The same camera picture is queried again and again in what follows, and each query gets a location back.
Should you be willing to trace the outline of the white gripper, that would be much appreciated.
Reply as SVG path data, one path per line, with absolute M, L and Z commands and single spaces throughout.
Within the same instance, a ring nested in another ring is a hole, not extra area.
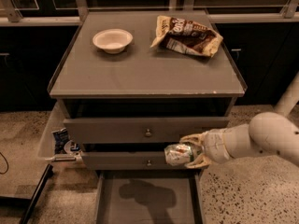
M 225 163 L 230 156 L 223 137 L 223 129 L 213 129 L 207 133 L 194 133 L 180 138 L 182 144 L 192 144 L 194 146 L 204 146 L 205 154 L 200 154 L 194 161 L 185 164 L 186 168 L 197 169 L 207 167 L 212 163 Z

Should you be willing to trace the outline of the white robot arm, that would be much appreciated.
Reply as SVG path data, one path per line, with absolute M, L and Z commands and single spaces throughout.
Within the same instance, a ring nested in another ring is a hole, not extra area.
M 277 155 L 299 166 L 299 128 L 287 116 L 299 101 L 299 74 L 284 92 L 274 112 L 263 112 L 243 124 L 182 137 L 179 142 L 200 147 L 190 168 L 201 168 L 244 157 Z

